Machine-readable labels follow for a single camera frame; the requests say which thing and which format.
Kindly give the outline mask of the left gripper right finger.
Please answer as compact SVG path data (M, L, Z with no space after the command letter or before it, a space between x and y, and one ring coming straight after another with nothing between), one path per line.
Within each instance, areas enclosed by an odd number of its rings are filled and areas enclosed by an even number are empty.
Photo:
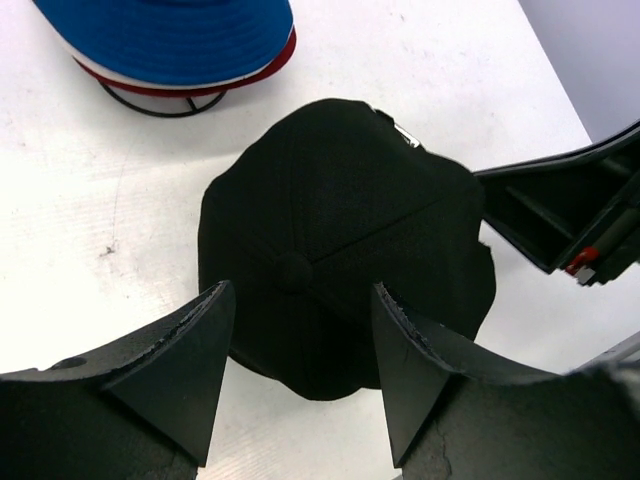
M639 366L566 374L489 351L383 285L372 328L393 463L405 479L635 479Z

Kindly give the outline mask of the red bucket hat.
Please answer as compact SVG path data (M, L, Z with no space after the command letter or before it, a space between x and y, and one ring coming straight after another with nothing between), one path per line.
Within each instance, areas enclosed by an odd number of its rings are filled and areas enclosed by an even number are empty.
M88 59L80 59L76 56L73 56L73 59L87 74L99 81L101 84L105 84L109 87L116 87L127 92L159 98L202 97L245 87L271 77L280 71L291 59L296 45L297 32L296 28L293 27L282 51L263 68L237 79L201 85L161 85L139 81L116 74L115 72L112 72L95 62L89 61Z

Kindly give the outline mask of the white bucket hat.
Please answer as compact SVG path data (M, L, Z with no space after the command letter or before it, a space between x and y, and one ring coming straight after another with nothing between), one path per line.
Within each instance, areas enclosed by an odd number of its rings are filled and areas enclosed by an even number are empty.
M126 86L126 87L140 87L146 90L175 90L175 91L187 91L187 90L213 90L216 87L232 86L233 88L239 86L249 85L256 81L263 80L269 76L277 73L284 65L291 59L296 48L297 33L293 28L287 39L287 43L281 52L276 55L268 64L259 68L249 74L237 76L234 78L219 80L215 82L205 83L193 83L188 82L186 84L179 84L176 80L142 80L139 78L124 75L114 70L91 60L86 55L82 54L75 47L73 47L67 40L63 39L60 35L57 35L58 40L62 44L63 48L69 53L72 58L79 63L79 65L85 69L90 75L101 81L105 81L109 85L113 86Z

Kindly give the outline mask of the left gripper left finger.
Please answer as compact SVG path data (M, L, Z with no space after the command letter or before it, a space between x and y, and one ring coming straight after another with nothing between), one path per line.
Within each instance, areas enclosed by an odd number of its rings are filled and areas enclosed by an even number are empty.
M193 479L207 462L234 324L223 281L46 370L1 377L5 479Z

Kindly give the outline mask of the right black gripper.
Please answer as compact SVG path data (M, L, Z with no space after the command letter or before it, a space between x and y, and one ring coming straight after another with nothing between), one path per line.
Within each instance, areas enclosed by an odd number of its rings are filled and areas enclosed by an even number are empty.
M587 147L476 172L485 221L547 274L605 285L639 261L639 126Z

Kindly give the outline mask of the black embroidered cap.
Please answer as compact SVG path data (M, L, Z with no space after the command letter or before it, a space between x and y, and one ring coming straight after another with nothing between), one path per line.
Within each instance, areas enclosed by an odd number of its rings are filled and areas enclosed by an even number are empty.
M484 192L383 112L325 99L273 125L206 189L201 289L236 294L230 357L313 401L380 385L371 290L474 338L496 294Z

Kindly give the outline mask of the blue bucket hat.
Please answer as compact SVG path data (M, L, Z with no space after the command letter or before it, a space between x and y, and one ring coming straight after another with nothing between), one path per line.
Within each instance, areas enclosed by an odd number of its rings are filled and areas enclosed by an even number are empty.
M40 0L36 8L82 54L142 80L179 84L254 72L294 27L281 0Z

